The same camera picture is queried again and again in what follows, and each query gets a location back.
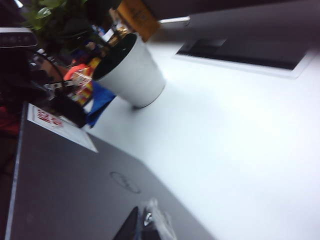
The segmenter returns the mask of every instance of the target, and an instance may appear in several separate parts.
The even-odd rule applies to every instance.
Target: plant pot
[[[101,60],[92,79],[137,108],[151,104],[166,85],[146,45],[133,33]]]

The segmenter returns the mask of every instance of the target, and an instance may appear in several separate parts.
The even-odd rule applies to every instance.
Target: paper card
[[[82,129],[42,110],[29,103],[27,119],[45,129],[54,132],[70,141],[79,144],[94,152],[98,152],[88,134]]]

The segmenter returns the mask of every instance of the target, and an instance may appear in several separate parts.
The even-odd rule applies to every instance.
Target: green plant
[[[92,24],[111,26],[108,10],[120,0],[32,0],[27,5],[25,27],[36,34],[50,54],[76,49],[84,38],[94,36]]]

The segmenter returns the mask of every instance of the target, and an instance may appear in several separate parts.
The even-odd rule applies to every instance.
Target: desk surface
[[[182,44],[149,42],[164,91],[138,110],[117,97],[89,132],[143,161],[217,239],[320,239],[320,55],[289,79],[176,59]]]

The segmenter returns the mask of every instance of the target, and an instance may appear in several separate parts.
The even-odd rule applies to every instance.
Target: laptop
[[[94,136],[97,152],[70,141],[27,120],[27,107],[5,240],[120,239],[129,216],[151,199],[177,239],[214,239],[138,159]]]

